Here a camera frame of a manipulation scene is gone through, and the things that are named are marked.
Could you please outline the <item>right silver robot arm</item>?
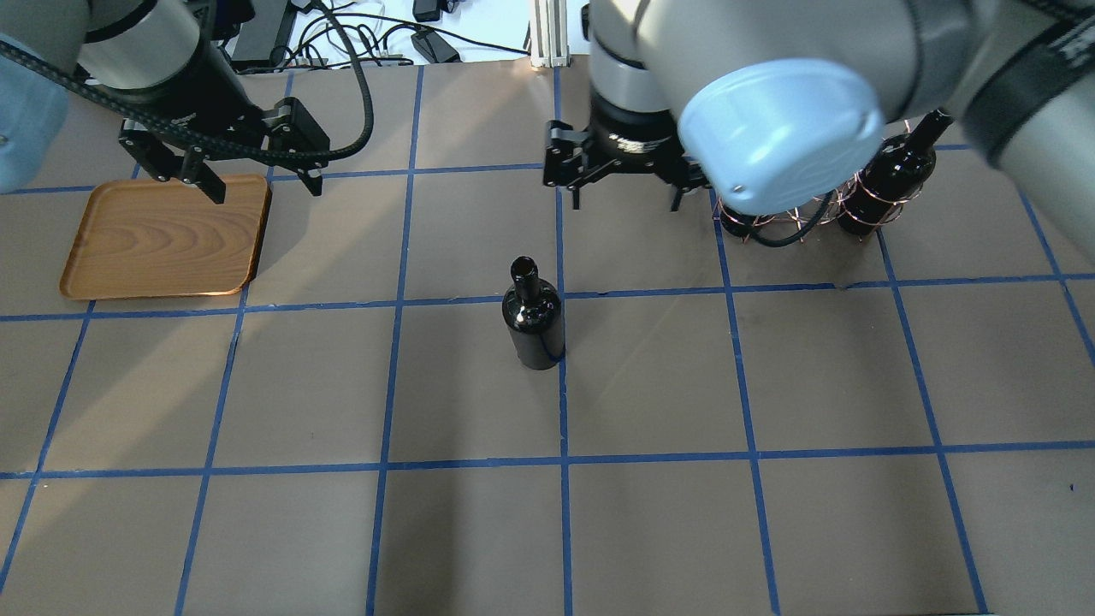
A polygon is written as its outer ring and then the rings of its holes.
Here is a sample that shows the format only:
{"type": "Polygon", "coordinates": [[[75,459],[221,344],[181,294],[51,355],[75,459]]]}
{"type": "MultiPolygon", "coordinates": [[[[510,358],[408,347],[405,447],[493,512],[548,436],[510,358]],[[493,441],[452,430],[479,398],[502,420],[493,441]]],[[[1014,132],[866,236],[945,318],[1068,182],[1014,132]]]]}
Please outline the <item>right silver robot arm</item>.
{"type": "Polygon", "coordinates": [[[543,181],[711,187],[773,216],[930,111],[1092,255],[1091,1],[592,1],[590,124],[548,123],[543,181]]]}

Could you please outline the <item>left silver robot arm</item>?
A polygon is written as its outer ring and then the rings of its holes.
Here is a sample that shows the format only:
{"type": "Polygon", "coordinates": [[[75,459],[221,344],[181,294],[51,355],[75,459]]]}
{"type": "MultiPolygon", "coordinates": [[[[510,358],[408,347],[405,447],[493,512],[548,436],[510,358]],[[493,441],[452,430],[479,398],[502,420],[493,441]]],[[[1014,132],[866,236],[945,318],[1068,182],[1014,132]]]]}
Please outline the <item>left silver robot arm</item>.
{"type": "Polygon", "coordinates": [[[126,115],[122,148],[154,181],[181,181],[215,204],[226,184],[210,161],[263,152],[326,151],[328,135],[298,100],[262,111],[227,53],[184,1],[4,1],[3,48],[87,71],[95,92],[155,116],[126,115]]]}

